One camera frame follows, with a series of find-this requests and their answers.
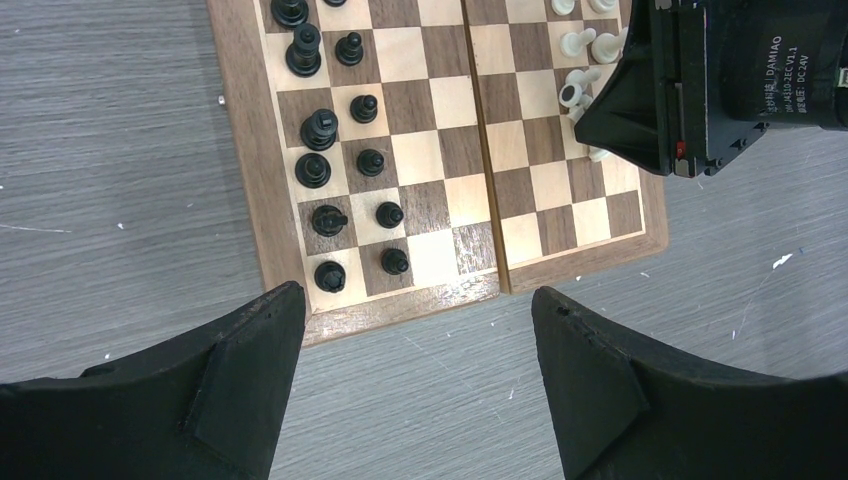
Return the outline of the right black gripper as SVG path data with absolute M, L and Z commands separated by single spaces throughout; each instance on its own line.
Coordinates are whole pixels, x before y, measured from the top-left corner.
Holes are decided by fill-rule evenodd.
M 622 58 L 575 136 L 693 178 L 779 125 L 846 130 L 846 2 L 634 1 Z

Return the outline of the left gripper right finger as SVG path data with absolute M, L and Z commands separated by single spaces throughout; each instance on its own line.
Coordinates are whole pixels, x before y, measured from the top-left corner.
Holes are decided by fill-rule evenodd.
M 843 479 L 847 376 L 791 379 L 672 347 L 550 287 L 539 367 L 568 479 Z

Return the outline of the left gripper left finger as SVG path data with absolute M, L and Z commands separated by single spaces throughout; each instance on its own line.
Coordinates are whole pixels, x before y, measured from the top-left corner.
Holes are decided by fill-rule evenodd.
M 75 378 L 1 387 L 5 479 L 265 479 L 305 333 L 286 282 Z

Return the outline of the wooden chess board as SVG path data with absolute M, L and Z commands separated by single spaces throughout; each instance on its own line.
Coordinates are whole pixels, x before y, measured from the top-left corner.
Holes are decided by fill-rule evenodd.
M 565 57 L 560 38 L 594 28 L 618 34 L 631 5 L 599 15 L 576 1 L 558 16 L 550 1 L 307 1 L 320 32 L 322 65 L 301 78 L 287 67 L 293 29 L 272 19 L 270 1 L 210 1 L 207 11 L 263 284 L 301 284 L 312 345 L 453 307 L 519 293 L 626 264 L 669 242 L 663 181 L 610 154 L 599 163 L 576 139 L 558 100 L 575 69 L 601 70 L 594 98 L 616 62 L 598 64 L 591 44 Z M 335 57 L 350 32 L 364 58 Z M 368 124 L 351 101 L 372 94 Z M 314 151 L 300 139 L 317 109 L 335 112 L 336 142 Z M 358 154 L 375 149 L 384 171 L 363 176 Z M 294 169 L 307 153 L 331 164 L 329 182 L 302 186 Z M 382 202 L 404 211 L 394 229 L 375 218 Z M 334 237 L 311 217 L 333 205 L 349 217 Z M 383 271 L 387 248 L 409 270 Z M 347 274 L 339 293 L 321 291 L 323 261 Z

